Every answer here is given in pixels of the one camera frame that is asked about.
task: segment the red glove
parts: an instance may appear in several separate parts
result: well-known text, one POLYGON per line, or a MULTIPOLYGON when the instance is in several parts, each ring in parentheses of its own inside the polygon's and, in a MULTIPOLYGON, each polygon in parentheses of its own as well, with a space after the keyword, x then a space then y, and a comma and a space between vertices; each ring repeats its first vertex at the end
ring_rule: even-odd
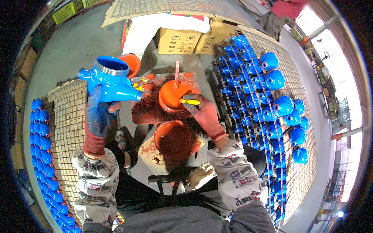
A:
POLYGON ((219 124, 215 104, 206 99, 201 94, 191 94, 183 96, 185 100, 198 100, 200 102, 199 109, 192 104, 184 103, 184 107, 194 116, 195 120, 211 137, 213 142, 228 136, 223 127, 219 124))
POLYGON ((83 151, 91 159, 99 159, 105 155, 106 133, 115 123, 116 112, 120 108, 120 102, 99 103, 102 86, 97 86, 88 97, 85 108, 85 139, 83 151))

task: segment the red paint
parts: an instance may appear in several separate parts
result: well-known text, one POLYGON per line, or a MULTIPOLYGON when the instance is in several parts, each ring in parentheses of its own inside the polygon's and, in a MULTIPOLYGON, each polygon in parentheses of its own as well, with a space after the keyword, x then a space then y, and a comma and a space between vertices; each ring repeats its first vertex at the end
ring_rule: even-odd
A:
POLYGON ((154 143, 164 156, 189 155, 192 133, 181 120, 164 122, 154 133, 154 143))
POLYGON ((127 74, 127 78, 131 80, 140 70, 141 61, 140 59, 134 54, 125 54, 118 57, 118 59, 124 61, 128 67, 129 72, 127 74))
POLYGON ((192 94, 190 85, 182 81, 169 81, 159 91, 159 104, 170 113, 184 110, 180 99, 184 95, 192 94))
MULTIPOLYGON (((184 108, 183 111, 176 111, 169 113, 163 109, 159 101, 159 91, 161 87, 168 81, 173 81, 175 76, 173 74, 157 75, 151 84, 144 85, 142 99, 140 102, 132 101, 132 121, 135 124, 154 124, 166 122, 176 119, 192 118, 190 112, 184 108)), ((194 73, 179 73, 179 81, 191 86, 192 93, 201 93, 198 85, 197 77, 194 73)))

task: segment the gray cloth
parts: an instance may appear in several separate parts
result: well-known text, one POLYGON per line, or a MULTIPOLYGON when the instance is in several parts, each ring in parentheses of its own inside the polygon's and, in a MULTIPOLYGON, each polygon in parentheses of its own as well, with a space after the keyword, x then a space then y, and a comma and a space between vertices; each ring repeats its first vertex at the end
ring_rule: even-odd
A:
POLYGON ((278 18, 272 12, 262 15, 256 22, 263 28, 266 34, 276 41, 279 41, 280 31, 285 24, 293 23, 293 19, 289 16, 278 18))
MULTIPOLYGON (((84 233, 111 229, 99 223, 85 222, 84 233)), ((264 204, 260 200, 238 208, 231 221, 222 220, 216 213, 202 207, 166 207, 136 214, 116 227, 118 232, 276 232, 264 204)))

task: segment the gray floor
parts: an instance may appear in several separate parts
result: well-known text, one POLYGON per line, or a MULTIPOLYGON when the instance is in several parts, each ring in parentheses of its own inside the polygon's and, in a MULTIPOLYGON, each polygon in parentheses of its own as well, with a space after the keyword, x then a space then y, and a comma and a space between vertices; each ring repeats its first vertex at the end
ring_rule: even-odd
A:
MULTIPOLYGON (((257 0, 246 1, 252 3, 261 13, 265 12, 265 9, 257 0)), ((93 62, 97 56, 119 56, 121 54, 120 43, 122 40, 123 22, 112 24, 106 30, 100 28, 108 7, 108 5, 103 5, 94 8, 88 11, 84 16, 77 16, 66 22, 58 31, 54 32, 40 56, 33 78, 30 81, 25 109, 30 109, 33 99, 40 98, 50 90, 56 88, 58 82, 74 78, 79 68, 92 68, 93 62)), ((333 158, 330 155, 330 151, 333 150, 333 145, 330 143, 329 127, 319 100, 318 93, 320 87, 307 56, 304 54, 300 45, 287 31, 282 32, 281 43, 288 49, 305 86, 316 137, 318 167, 316 179, 299 210, 283 227, 283 230, 288 233, 305 232, 309 223, 316 215, 327 178, 331 176, 332 171, 329 167, 333 164, 333 158)), ((158 55, 155 44, 152 42, 145 51, 139 75, 151 72, 172 73, 174 72, 175 60, 177 59, 181 62, 180 72, 195 72, 201 86, 202 94, 208 99, 213 100, 212 90, 205 76, 205 71, 212 60, 212 56, 198 54, 158 55)), ((24 124, 25 127, 23 129, 25 145, 29 143, 28 118, 29 115, 25 114, 24 121, 27 122, 24 124)), ((137 136, 140 136, 141 139, 148 134, 147 127, 137 126, 131 121, 129 102, 122 103, 122 110, 119 114, 119 125, 126 126, 132 135, 134 135, 136 131, 137 136)), ((37 180, 32 169, 31 155, 27 149, 25 150, 25 157, 31 184, 34 187, 38 202, 41 208, 45 210, 44 214, 48 218, 51 226, 56 232, 61 232, 50 215, 40 190, 37 187, 37 180)), ((151 175, 151 171, 141 160, 139 160, 134 169, 131 169, 130 173, 133 177, 146 184, 145 177, 151 175)), ((150 187, 158 190, 156 185, 150 185, 150 187)))

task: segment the yellow-handled brush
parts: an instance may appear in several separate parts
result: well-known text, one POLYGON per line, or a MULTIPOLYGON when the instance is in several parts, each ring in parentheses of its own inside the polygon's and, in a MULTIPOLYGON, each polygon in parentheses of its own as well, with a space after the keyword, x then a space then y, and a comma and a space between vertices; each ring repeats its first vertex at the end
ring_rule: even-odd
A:
POLYGON ((184 100, 184 99, 181 99, 180 102, 182 104, 187 103, 187 104, 193 104, 193 105, 199 105, 201 103, 198 100, 184 100))

